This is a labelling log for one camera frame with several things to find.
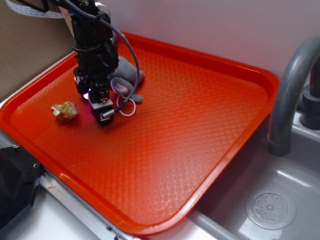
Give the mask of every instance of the cardboard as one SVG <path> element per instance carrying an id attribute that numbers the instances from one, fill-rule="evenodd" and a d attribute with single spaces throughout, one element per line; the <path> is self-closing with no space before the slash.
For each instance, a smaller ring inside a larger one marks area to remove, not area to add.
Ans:
<path id="1" fill-rule="evenodd" d="M 41 6 L 40 0 L 30 3 Z M 73 37 L 64 19 L 23 16 L 5 1 L 0 1 L 0 29 L 0 101 L 72 51 Z"/>

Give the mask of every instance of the sink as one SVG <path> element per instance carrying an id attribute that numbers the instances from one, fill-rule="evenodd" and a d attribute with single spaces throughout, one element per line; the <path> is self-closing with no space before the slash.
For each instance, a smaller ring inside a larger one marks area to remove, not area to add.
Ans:
<path id="1" fill-rule="evenodd" d="M 290 154 L 267 150 L 267 119 L 196 206 L 224 239 L 318 240 L 320 133 L 292 127 Z"/>

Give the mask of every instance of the tray rim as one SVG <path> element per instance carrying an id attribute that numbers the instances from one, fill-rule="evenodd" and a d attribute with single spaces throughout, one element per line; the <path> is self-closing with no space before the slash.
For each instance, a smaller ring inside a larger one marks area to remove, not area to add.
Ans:
<path id="1" fill-rule="evenodd" d="M 214 181 L 223 172 L 224 168 L 232 161 L 234 156 L 240 151 L 243 145 L 249 140 L 249 138 L 252 136 L 255 130 L 267 118 L 274 104 L 276 92 L 279 86 L 279 81 L 273 73 L 259 67 L 251 66 L 248 64 L 240 63 L 237 61 L 225 59 L 222 57 L 210 55 L 203 52 L 198 52 L 195 50 L 190 50 L 180 46 L 175 46 L 172 44 L 148 39 L 145 37 L 136 36 L 130 33 L 126 33 L 125 36 L 131 43 L 132 47 L 134 48 L 141 48 L 145 50 L 145 49 L 151 49 L 152 46 L 157 46 L 157 48 L 153 49 L 151 52 L 154 52 L 155 54 L 162 54 L 163 51 L 166 49 L 166 51 L 168 51 L 166 57 L 169 57 L 169 58 L 171 57 L 176 59 L 178 56 L 180 60 L 183 60 L 183 62 L 191 63 L 193 65 L 197 65 L 204 68 L 212 67 L 212 66 L 199 65 L 198 64 L 200 63 L 199 59 L 202 59 L 202 62 L 208 61 L 212 63 L 212 61 L 214 61 L 215 63 L 218 64 L 216 68 L 219 68 L 221 65 L 223 66 L 227 65 L 229 68 L 232 68 L 233 71 L 231 73 L 233 75 L 237 75 L 233 77 L 237 77 L 240 79 L 243 79 L 244 75 L 248 73 L 252 76 L 259 76 L 259 78 L 263 78 L 265 81 L 256 82 L 256 81 L 249 80 L 249 82 L 254 82 L 260 85 L 268 95 L 268 100 L 264 108 L 251 121 L 249 126 L 239 136 L 239 138 L 236 139 L 234 144 L 230 147 L 227 153 L 217 163 L 215 168 L 204 179 L 204 181 L 196 188 L 194 193 L 186 200 L 182 208 L 180 208 L 169 219 L 159 222 L 157 224 L 144 225 L 144 224 L 136 223 L 133 220 L 131 220 L 128 216 L 126 216 L 124 213 L 119 211 L 115 206 L 113 206 L 113 208 L 110 207 L 110 205 L 112 205 L 111 203 L 108 206 L 106 206 L 104 202 L 108 200 L 102 198 L 95 191 L 93 190 L 90 191 L 89 189 L 81 186 L 80 184 L 76 184 L 73 179 L 69 179 L 67 176 L 70 176 L 70 175 L 73 176 L 73 174 L 70 173 L 65 175 L 64 173 L 68 172 L 68 170 L 64 169 L 62 165 L 58 164 L 54 168 L 49 169 L 51 173 L 53 173 L 59 180 L 61 180 L 64 184 L 66 184 L 69 188 L 71 188 L 76 194 L 78 194 L 86 202 L 90 204 L 90 202 L 94 200 L 94 203 L 95 203 L 94 208 L 98 212 L 103 212 L 101 214 L 112 223 L 117 223 L 115 225 L 118 228 L 120 228 L 124 232 L 130 233 L 133 235 L 145 236 L 145 235 L 152 235 L 152 234 L 163 232 L 168 228 L 173 227 L 174 225 L 179 223 L 182 219 L 184 219 L 189 214 L 189 212 L 195 207 L 197 202 L 201 199 L 203 194 L 205 194 L 206 190 L 214 183 Z M 67 57 L 63 58 L 60 63 L 55 64 L 53 67 L 49 68 L 47 71 L 39 75 L 37 78 L 35 78 L 32 82 L 27 84 L 21 90 L 14 93 L 0 108 L 0 123 L 1 123 L 0 129 L 2 129 L 6 134 L 8 134 L 11 138 L 13 138 L 17 143 L 19 143 L 22 147 L 24 147 L 28 152 L 30 152 L 37 159 L 44 159 L 44 158 L 47 159 L 47 158 L 50 158 L 50 156 L 46 154 L 44 151 L 42 151 L 41 149 L 39 150 L 38 146 L 34 144 L 32 141 L 30 141 L 27 136 L 25 136 L 22 132 L 14 128 L 14 126 L 10 125 L 11 115 L 19 107 L 20 104 L 25 102 L 22 100 L 27 100 L 33 95 L 32 93 L 34 93 L 35 89 L 39 91 L 50 83 L 50 81 L 42 82 L 43 79 L 50 76 L 50 78 L 52 78 L 52 81 L 54 81 L 56 77 L 59 76 L 59 73 L 65 72 L 66 70 L 75 66 L 77 63 L 74 58 L 74 55 L 75 53 L 69 54 Z M 225 73 L 225 71 L 221 69 L 215 72 L 227 74 Z"/>

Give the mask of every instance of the black cable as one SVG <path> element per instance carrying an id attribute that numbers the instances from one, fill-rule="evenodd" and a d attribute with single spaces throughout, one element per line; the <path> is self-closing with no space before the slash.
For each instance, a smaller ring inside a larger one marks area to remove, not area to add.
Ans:
<path id="1" fill-rule="evenodd" d="M 132 49 L 130 43 L 126 39 L 126 37 L 118 29 L 116 29 L 114 26 L 112 26 L 109 22 L 107 22 L 106 20 L 101 19 L 98 15 L 92 15 L 92 14 L 89 14 L 89 13 L 81 10 L 79 7 L 77 7 L 75 4 L 73 4 L 70 0 L 64 0 L 64 2 L 66 4 L 68 4 L 72 9 L 74 9 L 76 12 L 78 12 L 80 15 L 82 15 L 84 17 L 87 17 L 89 19 L 92 19 L 92 20 L 96 20 L 96 21 L 106 25 L 112 31 L 114 31 L 122 39 L 122 41 L 125 43 L 125 45 L 128 47 L 128 49 L 129 49 L 129 51 L 130 51 L 130 53 L 131 53 L 131 55 L 133 57 L 133 60 L 134 60 L 134 63 L 135 63 L 135 67 L 136 67 L 135 83 L 134 83 L 133 89 L 126 96 L 125 100 L 119 106 L 117 106 L 116 108 L 113 109 L 114 112 L 117 113 L 127 104 L 128 100 L 131 98 L 131 96 L 135 93 L 135 91 L 138 88 L 139 76 L 140 76 L 140 66 L 139 66 L 139 62 L 138 62 L 137 56 L 136 56 L 134 50 Z"/>

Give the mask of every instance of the ribbon cable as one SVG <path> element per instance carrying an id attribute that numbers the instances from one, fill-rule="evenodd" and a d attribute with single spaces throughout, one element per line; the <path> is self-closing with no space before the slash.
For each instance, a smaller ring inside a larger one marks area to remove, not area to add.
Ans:
<path id="1" fill-rule="evenodd" d="M 30 17 L 47 18 L 47 19 L 64 19 L 65 17 L 72 15 L 72 13 L 63 14 L 55 11 L 40 12 L 40 11 L 34 10 L 29 6 L 18 5 L 9 0 L 5 0 L 5 3 L 8 5 L 8 7 L 11 10 L 15 11 L 16 13 L 25 15 L 25 16 L 30 16 Z"/>

